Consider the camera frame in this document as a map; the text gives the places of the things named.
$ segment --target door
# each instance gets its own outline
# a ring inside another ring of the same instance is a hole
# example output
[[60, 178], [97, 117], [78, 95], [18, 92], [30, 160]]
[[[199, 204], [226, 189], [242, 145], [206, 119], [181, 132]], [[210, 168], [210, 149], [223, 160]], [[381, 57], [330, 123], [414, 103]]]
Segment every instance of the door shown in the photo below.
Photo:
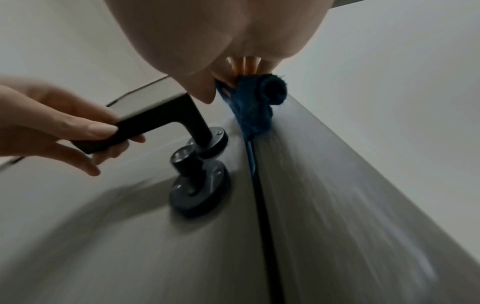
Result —
[[[121, 98], [120, 114], [177, 93], [170, 79]], [[267, 283], [243, 138], [222, 101], [198, 105], [229, 144], [218, 158], [231, 193], [213, 214], [185, 220], [168, 205], [169, 163], [188, 132], [146, 134], [90, 178], [26, 158], [0, 172], [1, 303], [266, 303]]]

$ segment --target lever handle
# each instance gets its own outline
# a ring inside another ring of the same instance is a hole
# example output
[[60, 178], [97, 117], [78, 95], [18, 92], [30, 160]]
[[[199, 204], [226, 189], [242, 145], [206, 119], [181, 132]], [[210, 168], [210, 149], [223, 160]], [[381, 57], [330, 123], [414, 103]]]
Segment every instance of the lever handle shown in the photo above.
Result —
[[115, 124], [118, 131], [107, 139], [75, 140], [72, 143], [85, 154], [92, 154], [172, 122], [185, 126], [198, 149], [206, 149], [212, 145], [212, 132], [194, 101], [186, 93], [175, 95], [123, 118]]

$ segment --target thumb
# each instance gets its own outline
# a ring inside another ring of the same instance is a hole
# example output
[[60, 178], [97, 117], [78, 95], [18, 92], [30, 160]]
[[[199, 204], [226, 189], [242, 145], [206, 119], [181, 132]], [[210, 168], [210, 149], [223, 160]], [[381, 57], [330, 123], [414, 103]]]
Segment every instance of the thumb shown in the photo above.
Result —
[[0, 93], [0, 120], [13, 125], [67, 140], [104, 139], [118, 130], [114, 125], [57, 111], [10, 88], [0, 86]]

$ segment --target blue cloth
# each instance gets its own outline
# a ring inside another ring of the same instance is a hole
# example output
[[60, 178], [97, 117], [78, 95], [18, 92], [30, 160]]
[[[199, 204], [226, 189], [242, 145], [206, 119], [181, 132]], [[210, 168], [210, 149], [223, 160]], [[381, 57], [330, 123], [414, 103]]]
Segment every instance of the blue cloth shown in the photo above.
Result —
[[219, 81], [216, 88], [233, 111], [247, 141], [272, 128], [271, 106], [280, 105], [287, 98], [285, 81], [272, 74], [240, 76], [235, 90]]

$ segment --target fingernail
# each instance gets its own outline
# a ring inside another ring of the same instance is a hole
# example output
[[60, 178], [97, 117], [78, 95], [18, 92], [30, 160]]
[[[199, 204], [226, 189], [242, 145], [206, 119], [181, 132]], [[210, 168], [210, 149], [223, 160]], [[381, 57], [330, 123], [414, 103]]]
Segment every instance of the fingernail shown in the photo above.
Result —
[[96, 123], [96, 124], [89, 125], [87, 129], [88, 129], [88, 132], [95, 137], [106, 138], [108, 136], [115, 134], [119, 128], [114, 125]]

